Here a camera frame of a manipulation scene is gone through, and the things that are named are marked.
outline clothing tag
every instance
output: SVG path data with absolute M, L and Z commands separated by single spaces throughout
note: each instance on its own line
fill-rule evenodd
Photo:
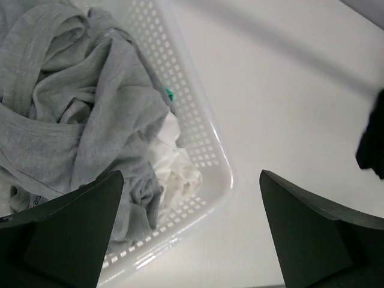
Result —
M 173 92 L 171 90 L 169 90 L 167 87 L 165 87 L 167 93 L 168 93 L 168 97 L 170 98 L 170 100 L 173 102 Z
M 33 208 L 40 204 L 46 203 L 47 199 L 40 195 L 31 195 L 31 200 L 29 202 L 29 207 Z

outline green object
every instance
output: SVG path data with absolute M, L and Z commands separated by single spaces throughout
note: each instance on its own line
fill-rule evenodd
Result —
M 173 102 L 173 92 L 171 90 L 169 90 L 168 88 L 166 88 L 166 91 L 168 93 L 168 97 L 170 98 L 170 100 Z

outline white plastic basket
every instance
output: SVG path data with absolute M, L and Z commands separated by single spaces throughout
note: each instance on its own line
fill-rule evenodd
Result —
M 135 38 L 163 83 L 175 94 L 182 140 L 203 175 L 199 193 L 180 203 L 165 225 L 126 251 L 106 256 L 99 287 L 115 287 L 114 281 L 121 279 L 120 276 L 127 276 L 154 260 L 215 211 L 233 191 L 233 169 L 169 3 L 165 0 L 73 2 L 84 10 L 92 6 L 109 10 Z

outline white table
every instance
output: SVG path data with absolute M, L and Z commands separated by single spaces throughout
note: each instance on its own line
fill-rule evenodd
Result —
M 384 183 L 355 161 L 374 92 L 384 85 L 384 32 L 337 0 L 228 5 L 241 15 L 237 22 L 182 1 L 173 10 L 229 147 L 238 191 L 205 227 L 123 287 L 283 283 L 260 196 L 262 169 L 384 217 Z

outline gray t-shirt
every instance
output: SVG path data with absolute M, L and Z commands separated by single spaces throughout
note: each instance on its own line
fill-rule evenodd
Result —
M 0 180 L 50 200 L 120 170 L 112 242 L 156 227 L 161 188 L 147 152 L 167 114 L 163 90 L 109 13 L 0 0 Z

